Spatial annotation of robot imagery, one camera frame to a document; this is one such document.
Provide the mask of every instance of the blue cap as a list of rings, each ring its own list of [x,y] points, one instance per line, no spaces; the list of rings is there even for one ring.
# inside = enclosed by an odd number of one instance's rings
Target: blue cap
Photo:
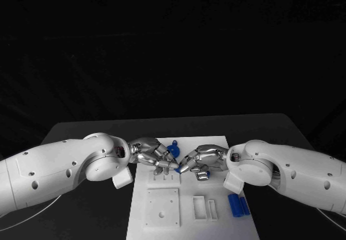
[[[179,168],[175,169],[175,171],[177,171],[179,174],[182,174],[182,173],[181,173],[181,168],[182,168],[182,165],[179,165]]]
[[[250,215],[252,211],[250,211],[247,200],[246,200],[244,196],[240,198],[240,202],[241,202],[241,206],[243,206],[243,210],[244,210],[246,215]]]
[[[241,200],[239,197],[239,194],[230,194],[228,195],[228,201],[230,201],[230,205],[231,205],[231,210],[233,210],[233,216],[236,218],[240,218],[244,216],[244,207],[241,204]]]
[[[181,149],[179,149],[179,143],[178,141],[175,140],[172,145],[168,146],[168,149],[174,155],[175,158],[178,158],[179,154],[181,154]]]

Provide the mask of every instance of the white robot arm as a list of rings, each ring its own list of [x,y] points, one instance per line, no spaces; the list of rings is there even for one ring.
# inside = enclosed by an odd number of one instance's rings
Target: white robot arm
[[[169,173],[179,164],[156,138],[128,143],[106,133],[41,145],[0,161],[0,215],[28,208],[74,190],[81,182],[113,178],[117,189],[133,182],[129,163]]]
[[[200,146],[185,157],[181,173],[191,170],[198,180],[205,181],[208,171],[215,170],[210,165],[218,164],[218,171],[228,169],[224,187],[237,194],[244,183],[269,185],[303,204],[346,214],[345,162],[321,152],[262,140],[252,140],[230,149],[211,145],[208,151],[207,146]]]

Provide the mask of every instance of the dark backdrop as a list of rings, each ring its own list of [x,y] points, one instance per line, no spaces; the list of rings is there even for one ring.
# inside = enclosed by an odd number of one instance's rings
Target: dark backdrop
[[[5,157],[60,122],[260,113],[288,114],[315,148],[346,157],[344,2],[22,0],[0,10]]]

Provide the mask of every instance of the white platform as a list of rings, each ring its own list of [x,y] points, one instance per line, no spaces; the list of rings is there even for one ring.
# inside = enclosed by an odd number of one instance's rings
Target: white platform
[[[227,138],[224,136],[204,136],[204,137],[177,137],[177,138],[158,138],[162,144],[168,147],[172,145],[174,140],[178,141],[181,155],[177,158],[178,163],[182,161],[187,154],[198,148],[200,145],[215,144],[224,148],[230,148]],[[159,185],[151,182],[151,175],[153,174],[155,167],[145,164],[138,164],[135,189],[132,197],[132,210],[128,227],[128,240],[259,240],[259,232],[253,216],[234,217],[230,206],[228,195],[233,192],[224,188],[224,179],[228,171],[211,172],[211,179],[205,182],[197,180],[192,172],[187,172],[179,176],[179,173],[171,171],[168,178],[168,185],[161,181]],[[153,216],[164,211],[161,204],[158,209],[149,209],[149,189],[179,189],[179,227],[164,224],[166,227],[146,227],[149,212]],[[207,221],[195,221],[194,210],[194,196],[204,196],[207,207]],[[213,221],[210,213],[208,201],[215,201],[215,210],[218,220]]]

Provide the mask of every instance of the gray table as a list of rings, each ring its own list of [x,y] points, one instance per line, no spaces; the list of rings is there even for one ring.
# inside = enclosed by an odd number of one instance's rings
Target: gray table
[[[93,133],[107,133],[128,141],[141,137],[226,136],[230,146],[259,139],[314,149],[285,114],[64,122],[54,126],[42,144],[83,139]],[[133,176],[136,168],[130,164]],[[133,189],[135,183],[116,189],[112,179],[86,180],[47,211],[0,232],[0,239],[126,239]],[[244,191],[262,240],[345,238],[344,231],[314,207],[277,194],[269,186],[246,184]]]

